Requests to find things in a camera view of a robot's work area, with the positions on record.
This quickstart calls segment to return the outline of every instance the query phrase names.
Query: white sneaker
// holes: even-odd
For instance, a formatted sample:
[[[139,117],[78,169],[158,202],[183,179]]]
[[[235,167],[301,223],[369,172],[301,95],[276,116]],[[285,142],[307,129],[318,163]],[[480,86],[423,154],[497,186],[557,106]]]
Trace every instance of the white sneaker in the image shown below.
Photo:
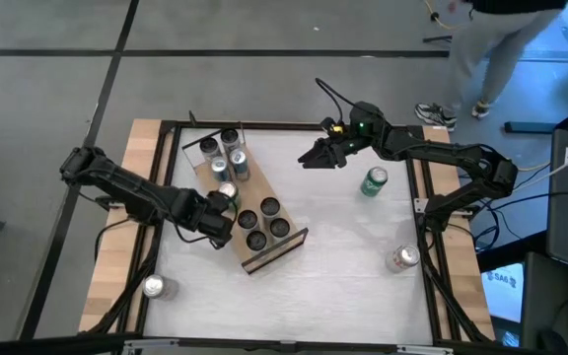
[[[475,106],[472,108],[472,116],[477,119],[481,119],[490,113],[490,104],[484,103],[479,100]]]

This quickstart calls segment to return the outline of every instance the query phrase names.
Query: can lid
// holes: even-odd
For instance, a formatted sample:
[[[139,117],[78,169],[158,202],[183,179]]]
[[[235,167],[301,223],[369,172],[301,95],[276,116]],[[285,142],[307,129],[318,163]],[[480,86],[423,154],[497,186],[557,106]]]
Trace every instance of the can lid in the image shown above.
[[[212,170],[214,172],[222,172],[225,169],[227,169],[227,162],[225,161],[225,158],[216,157],[212,159]]]
[[[288,224],[287,220],[283,218],[276,218],[271,222],[269,229],[274,237],[282,238],[288,235],[291,231],[291,226]]]
[[[253,231],[247,236],[247,247],[253,251],[260,251],[266,247],[266,236],[261,231]]]
[[[399,252],[402,261],[408,265],[415,265],[420,261],[420,251],[416,247],[406,246]]]
[[[238,215],[238,225],[244,229],[255,227],[257,224],[257,215],[251,210],[245,210]]]
[[[144,281],[144,295],[157,297],[164,291],[164,278],[160,275],[150,275]]]
[[[388,178],[387,171],[381,167],[372,168],[370,170],[370,176],[375,182],[385,182]]]
[[[200,143],[198,143],[198,146],[200,147],[201,152],[212,153],[216,152],[216,149],[218,148],[218,142],[216,141],[216,139],[209,137],[203,139]]]
[[[275,197],[266,197],[260,202],[260,211],[265,216],[275,216],[280,211],[280,202]]]
[[[238,140],[238,131],[234,128],[223,129],[221,132],[223,143],[234,143]]]
[[[240,164],[247,160],[247,155],[240,149],[235,149],[232,152],[232,163]]]
[[[238,193],[238,188],[233,182],[224,181],[221,183],[220,187],[218,187],[218,192],[225,194],[229,198],[234,198]]]

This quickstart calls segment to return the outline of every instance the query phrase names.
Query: person's leg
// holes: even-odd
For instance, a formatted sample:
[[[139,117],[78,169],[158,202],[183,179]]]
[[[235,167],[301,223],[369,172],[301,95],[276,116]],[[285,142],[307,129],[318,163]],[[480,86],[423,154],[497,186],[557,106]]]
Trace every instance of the person's leg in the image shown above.
[[[445,125],[453,131],[456,109],[462,102],[463,89],[472,77],[474,67],[504,35],[496,25],[496,18],[475,11],[472,22],[453,36],[444,82],[446,90],[441,104],[416,105],[418,118],[428,124]]]
[[[514,68],[519,61],[525,46],[549,26],[560,10],[548,10],[532,15],[528,23],[520,30],[506,35],[492,49],[490,63],[483,81],[481,100],[472,109],[472,115],[481,118],[488,114],[489,105],[494,102],[512,78]]]

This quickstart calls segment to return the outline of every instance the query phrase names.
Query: gray pants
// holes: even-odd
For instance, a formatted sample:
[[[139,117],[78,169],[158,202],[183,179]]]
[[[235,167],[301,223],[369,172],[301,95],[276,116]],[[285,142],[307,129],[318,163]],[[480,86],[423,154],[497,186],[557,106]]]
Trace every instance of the gray pants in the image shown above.
[[[472,22],[453,36],[449,58],[447,90],[442,101],[446,117],[456,116],[462,91],[472,77],[474,67],[492,49],[485,74],[481,101],[495,101],[512,77],[523,49],[542,32],[560,10],[529,14],[491,15],[474,11]]]

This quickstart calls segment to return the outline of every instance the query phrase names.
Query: sneaker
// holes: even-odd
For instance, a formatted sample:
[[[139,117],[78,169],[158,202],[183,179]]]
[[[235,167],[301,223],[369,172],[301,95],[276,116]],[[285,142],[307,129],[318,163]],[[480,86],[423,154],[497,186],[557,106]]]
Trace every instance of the sneaker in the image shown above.
[[[486,104],[482,100],[479,100],[472,108],[472,116],[477,119],[487,116],[488,113],[490,113],[490,104]]]
[[[444,116],[442,107],[437,104],[418,104],[415,106],[415,115],[427,124],[444,126],[449,132],[455,130],[457,118]]]

